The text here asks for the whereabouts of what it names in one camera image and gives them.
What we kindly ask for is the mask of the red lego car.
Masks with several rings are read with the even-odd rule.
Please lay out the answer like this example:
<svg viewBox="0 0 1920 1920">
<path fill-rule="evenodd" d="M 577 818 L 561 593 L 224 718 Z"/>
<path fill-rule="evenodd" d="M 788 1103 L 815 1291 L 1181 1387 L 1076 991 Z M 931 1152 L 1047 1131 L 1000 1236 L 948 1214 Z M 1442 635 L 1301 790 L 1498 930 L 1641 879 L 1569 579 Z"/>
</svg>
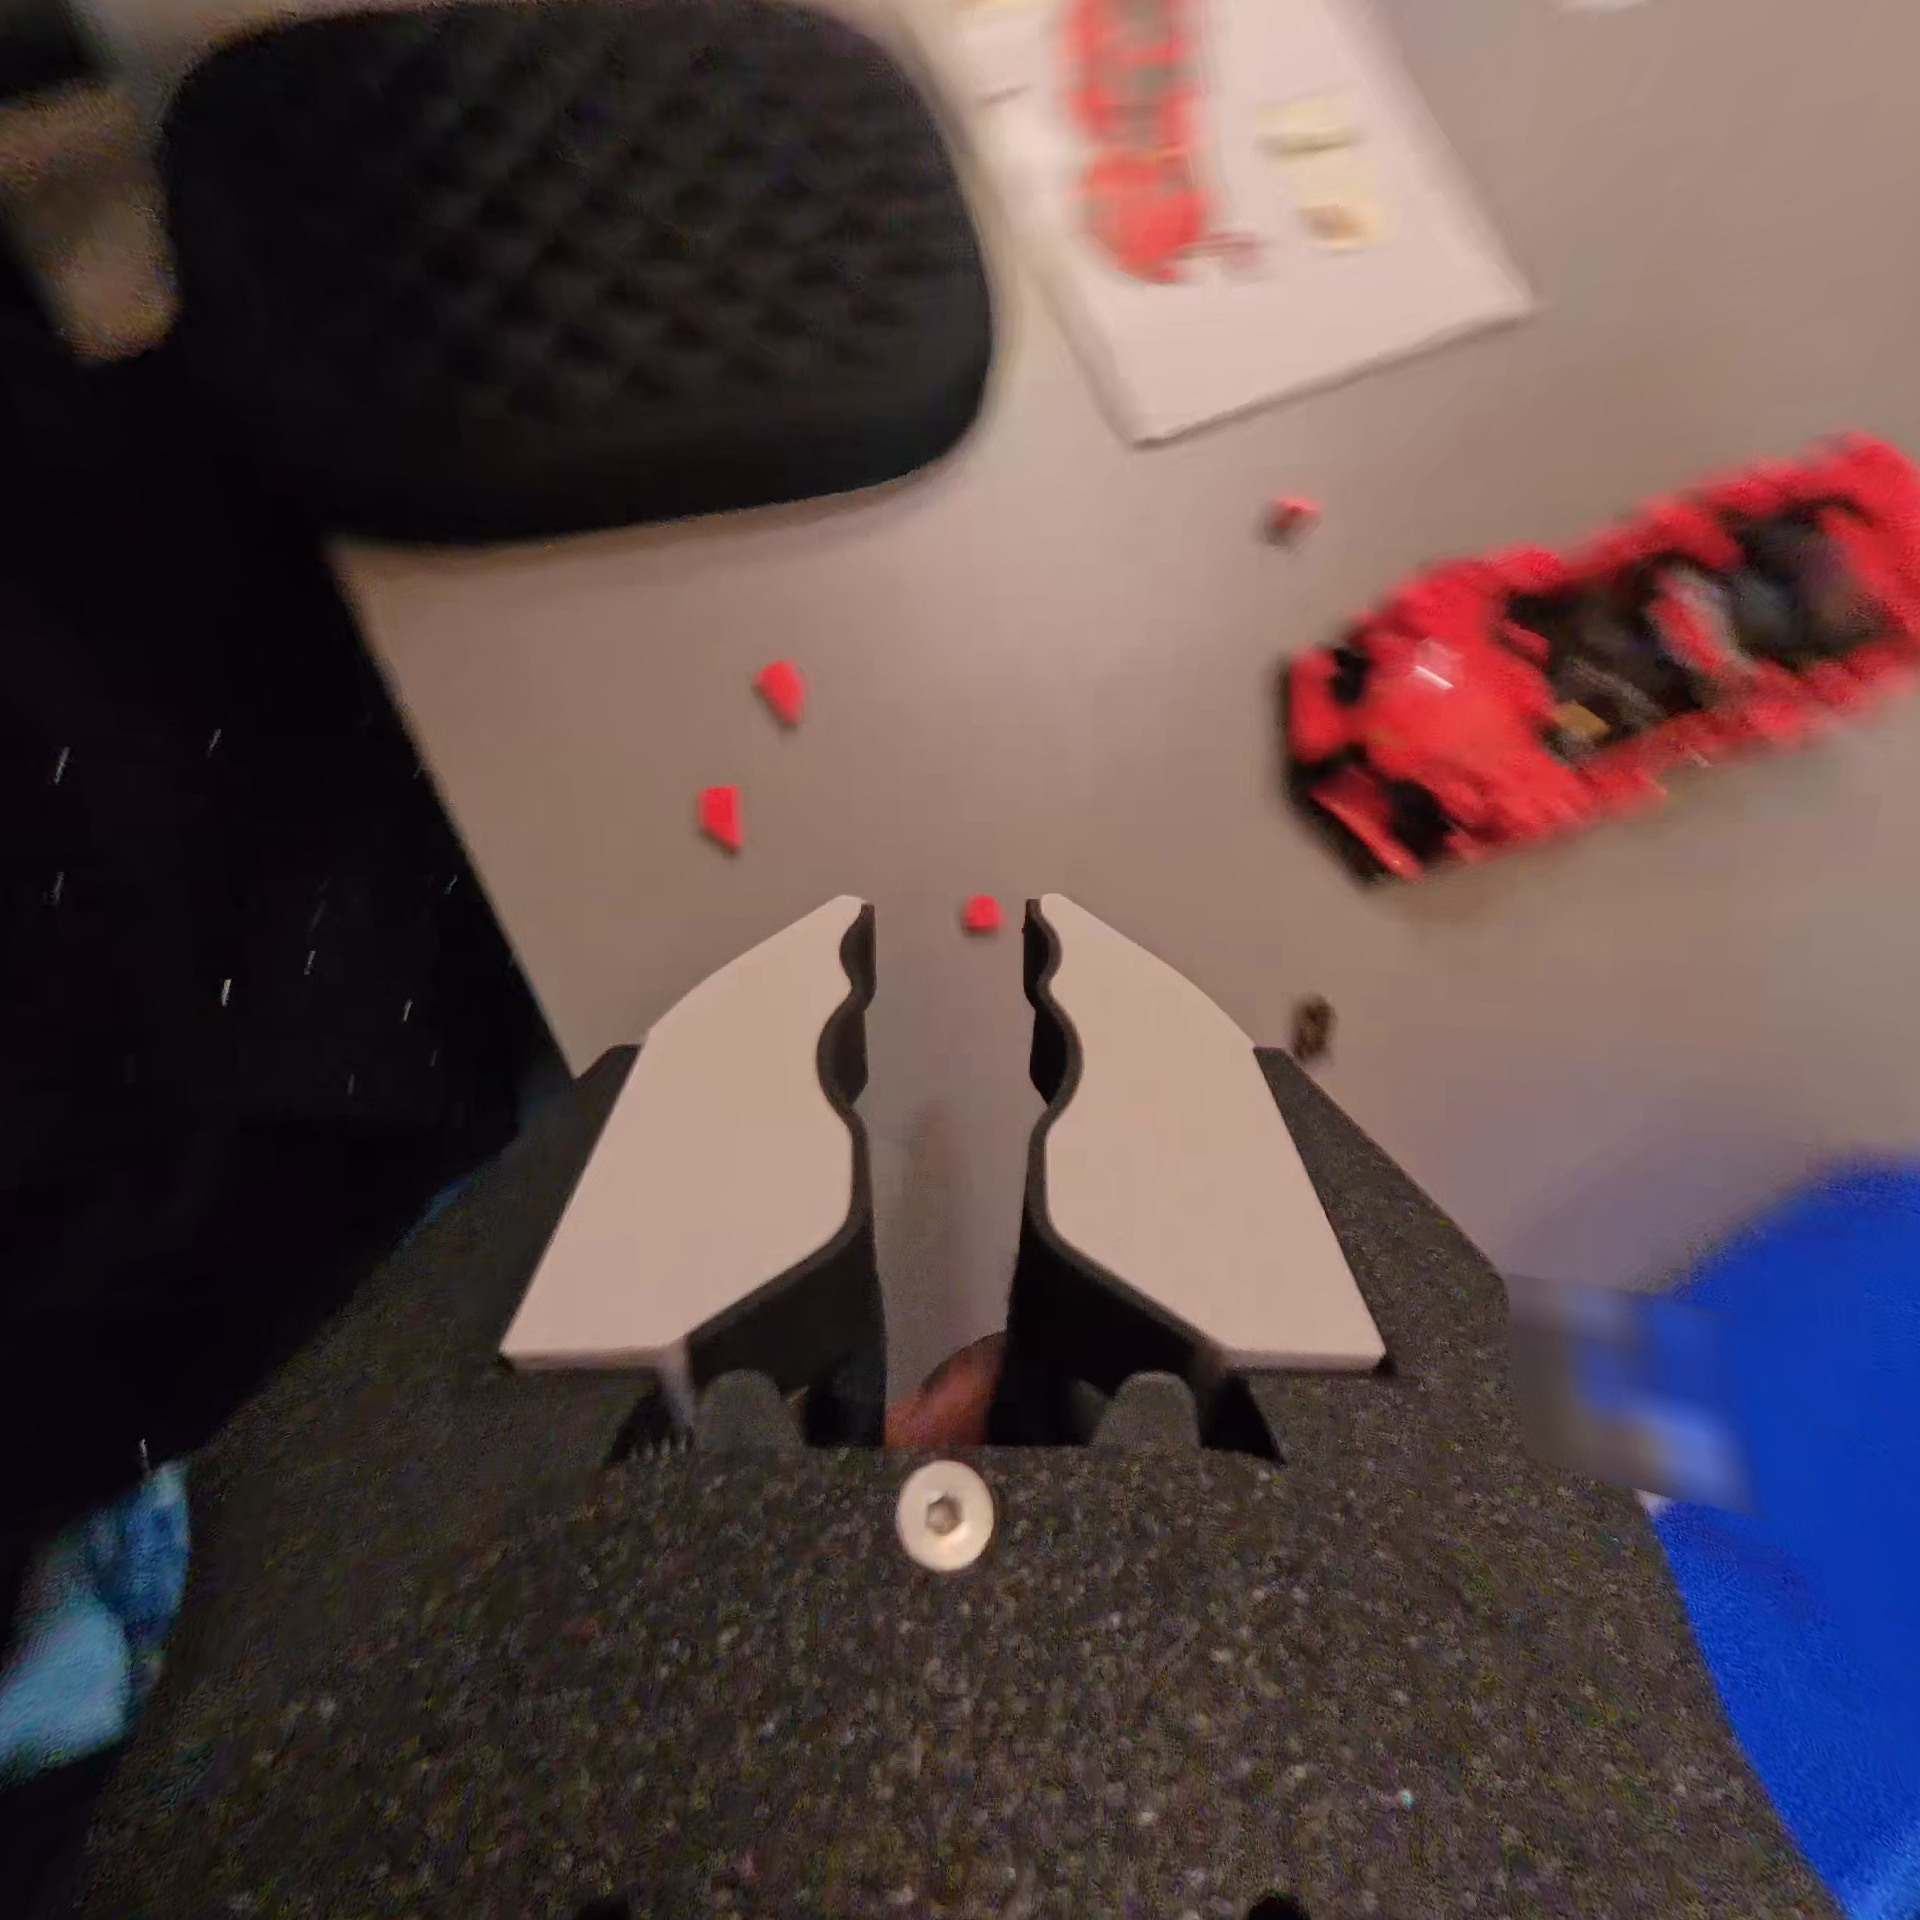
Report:
<svg viewBox="0 0 1920 1920">
<path fill-rule="evenodd" d="M 1418 882 L 1795 752 L 1916 664 L 1916 460 L 1836 438 L 1407 579 L 1285 664 L 1287 798 L 1361 880 Z"/>
</svg>

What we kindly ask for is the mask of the light blue cloth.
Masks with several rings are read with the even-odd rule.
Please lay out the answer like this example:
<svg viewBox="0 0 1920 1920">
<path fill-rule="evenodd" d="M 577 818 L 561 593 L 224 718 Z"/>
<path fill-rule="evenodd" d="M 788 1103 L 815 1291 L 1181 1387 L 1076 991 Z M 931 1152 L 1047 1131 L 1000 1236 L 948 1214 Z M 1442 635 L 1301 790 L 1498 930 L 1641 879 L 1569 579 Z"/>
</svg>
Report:
<svg viewBox="0 0 1920 1920">
<path fill-rule="evenodd" d="M 188 1468 L 172 1458 L 35 1552 L 5 1644 L 7 1793 L 132 1734 L 177 1633 L 192 1546 Z"/>
</svg>

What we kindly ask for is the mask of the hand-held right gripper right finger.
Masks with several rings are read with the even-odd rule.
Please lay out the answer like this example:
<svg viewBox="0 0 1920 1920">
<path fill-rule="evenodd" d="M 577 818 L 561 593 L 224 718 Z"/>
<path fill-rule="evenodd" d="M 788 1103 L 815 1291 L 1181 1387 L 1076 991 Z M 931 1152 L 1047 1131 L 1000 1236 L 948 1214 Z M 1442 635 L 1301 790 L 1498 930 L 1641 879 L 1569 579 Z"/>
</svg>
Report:
<svg viewBox="0 0 1920 1920">
<path fill-rule="evenodd" d="M 1074 1447 L 1133 1383 L 1200 1447 L 1269 1449 L 1253 1386 L 1367 1379 L 1386 1339 L 1257 1046 L 1067 897 L 1021 923 L 1043 1111 L 1001 1361 L 1001 1443 Z"/>
</svg>

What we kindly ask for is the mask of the blue plastic bin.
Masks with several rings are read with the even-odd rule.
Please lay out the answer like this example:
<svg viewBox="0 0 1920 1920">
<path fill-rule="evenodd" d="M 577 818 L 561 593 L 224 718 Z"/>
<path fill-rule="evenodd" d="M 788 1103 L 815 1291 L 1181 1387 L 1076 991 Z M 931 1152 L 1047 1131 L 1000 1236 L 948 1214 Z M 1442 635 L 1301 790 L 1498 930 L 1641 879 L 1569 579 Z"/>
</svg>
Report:
<svg viewBox="0 0 1920 1920">
<path fill-rule="evenodd" d="M 1505 1279 L 1527 1440 L 1632 1491 L 1847 1916 L 1919 1914 L 1919 1166 L 1820 1171 L 1665 1288 Z"/>
</svg>

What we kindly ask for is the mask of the person's black speckled clothing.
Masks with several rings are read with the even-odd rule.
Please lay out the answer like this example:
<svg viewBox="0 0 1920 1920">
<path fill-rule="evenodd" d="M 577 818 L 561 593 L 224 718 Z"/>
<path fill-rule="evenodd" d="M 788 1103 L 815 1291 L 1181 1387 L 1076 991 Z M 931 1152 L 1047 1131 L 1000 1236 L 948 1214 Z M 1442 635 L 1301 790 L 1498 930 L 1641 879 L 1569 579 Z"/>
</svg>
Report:
<svg viewBox="0 0 1920 1920">
<path fill-rule="evenodd" d="M 2 296 L 2 1516 L 200 1449 L 545 1024 L 308 516 Z"/>
</svg>

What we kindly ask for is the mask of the lego instruction booklet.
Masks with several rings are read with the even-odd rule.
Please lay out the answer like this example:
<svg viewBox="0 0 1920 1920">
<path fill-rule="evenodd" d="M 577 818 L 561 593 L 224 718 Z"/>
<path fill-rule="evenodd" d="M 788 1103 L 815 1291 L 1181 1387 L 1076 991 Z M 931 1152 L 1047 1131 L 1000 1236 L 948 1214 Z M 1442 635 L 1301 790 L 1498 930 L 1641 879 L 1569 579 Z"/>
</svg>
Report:
<svg viewBox="0 0 1920 1920">
<path fill-rule="evenodd" d="M 1131 443 L 1531 312 L 1370 4 L 929 4 L 924 22 L 1024 266 Z"/>
</svg>

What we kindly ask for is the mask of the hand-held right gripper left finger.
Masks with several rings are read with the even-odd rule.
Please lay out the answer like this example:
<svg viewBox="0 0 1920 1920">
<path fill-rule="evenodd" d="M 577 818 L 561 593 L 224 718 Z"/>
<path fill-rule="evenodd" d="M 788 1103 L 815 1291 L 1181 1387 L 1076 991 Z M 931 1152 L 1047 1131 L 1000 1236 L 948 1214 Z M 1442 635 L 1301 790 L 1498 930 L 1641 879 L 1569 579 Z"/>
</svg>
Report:
<svg viewBox="0 0 1920 1920">
<path fill-rule="evenodd" d="M 725 1376 L 807 1439 L 882 1440 L 867 1014 L 874 906 L 834 897 L 648 1031 L 499 1339 L 517 1375 L 641 1371 L 679 1417 Z"/>
</svg>

